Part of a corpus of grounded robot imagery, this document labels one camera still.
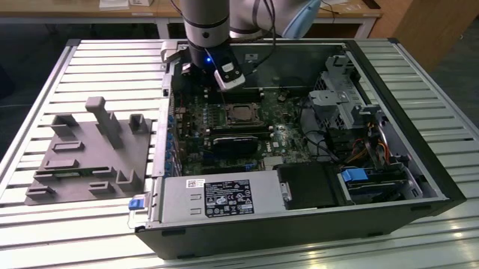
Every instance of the blue latch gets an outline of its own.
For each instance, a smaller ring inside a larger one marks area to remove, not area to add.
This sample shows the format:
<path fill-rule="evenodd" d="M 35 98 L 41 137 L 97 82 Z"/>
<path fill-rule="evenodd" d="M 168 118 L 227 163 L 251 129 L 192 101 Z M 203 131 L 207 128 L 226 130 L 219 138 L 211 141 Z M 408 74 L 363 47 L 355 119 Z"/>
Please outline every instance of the blue latch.
<path fill-rule="evenodd" d="M 144 197 L 131 199 L 128 203 L 128 209 L 129 210 L 144 209 Z"/>
<path fill-rule="evenodd" d="M 354 168 L 342 172 L 342 176 L 346 182 L 356 180 L 368 180 L 364 169 Z"/>

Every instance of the blue object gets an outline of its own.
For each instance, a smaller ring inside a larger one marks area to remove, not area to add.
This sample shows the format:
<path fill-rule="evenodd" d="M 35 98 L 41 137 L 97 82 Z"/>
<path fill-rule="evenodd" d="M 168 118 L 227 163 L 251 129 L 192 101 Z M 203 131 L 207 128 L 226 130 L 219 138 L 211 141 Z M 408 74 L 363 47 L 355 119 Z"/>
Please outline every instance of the blue object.
<path fill-rule="evenodd" d="M 368 180 L 366 171 L 362 168 L 347 169 L 346 171 L 342 172 L 342 176 L 346 182 L 356 181 L 356 180 Z"/>
<path fill-rule="evenodd" d="M 284 28 L 283 38 L 299 39 L 306 35 L 315 22 L 320 5 L 320 0 L 311 0 L 308 4 L 304 5 L 288 26 Z"/>
<path fill-rule="evenodd" d="M 144 209 L 144 197 L 143 197 L 143 198 L 131 199 L 131 200 L 129 200 L 129 203 L 128 203 L 128 209 L 129 209 L 129 210 Z"/>

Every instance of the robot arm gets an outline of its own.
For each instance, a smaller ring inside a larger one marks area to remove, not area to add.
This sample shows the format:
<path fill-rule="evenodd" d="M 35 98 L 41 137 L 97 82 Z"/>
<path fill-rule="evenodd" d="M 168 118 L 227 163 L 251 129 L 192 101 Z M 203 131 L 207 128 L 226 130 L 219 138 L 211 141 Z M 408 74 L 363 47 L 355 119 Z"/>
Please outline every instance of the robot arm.
<path fill-rule="evenodd" d="M 180 0 L 192 63 L 214 73 L 223 91 L 246 82 L 230 49 L 231 36 L 258 36 L 272 28 L 268 0 Z M 275 30 L 284 38 L 302 38 L 320 8 L 320 0 L 274 0 Z"/>

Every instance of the warning label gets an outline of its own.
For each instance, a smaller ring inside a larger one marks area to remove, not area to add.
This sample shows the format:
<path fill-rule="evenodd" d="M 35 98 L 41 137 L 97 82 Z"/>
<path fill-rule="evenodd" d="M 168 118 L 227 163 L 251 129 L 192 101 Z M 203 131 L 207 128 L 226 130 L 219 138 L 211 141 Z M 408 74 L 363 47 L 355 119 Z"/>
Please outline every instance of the warning label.
<path fill-rule="evenodd" d="M 207 217 L 224 217 L 255 213 L 250 180 L 204 183 Z"/>

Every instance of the barcode sticker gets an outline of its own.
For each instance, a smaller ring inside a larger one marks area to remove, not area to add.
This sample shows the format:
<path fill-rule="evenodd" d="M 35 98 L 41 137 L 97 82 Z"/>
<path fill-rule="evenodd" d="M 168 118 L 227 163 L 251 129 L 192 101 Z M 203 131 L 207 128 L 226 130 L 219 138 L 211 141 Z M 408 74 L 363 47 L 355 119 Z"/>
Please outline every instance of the barcode sticker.
<path fill-rule="evenodd" d="M 203 188 L 204 179 L 188 179 L 187 180 L 187 188 Z"/>

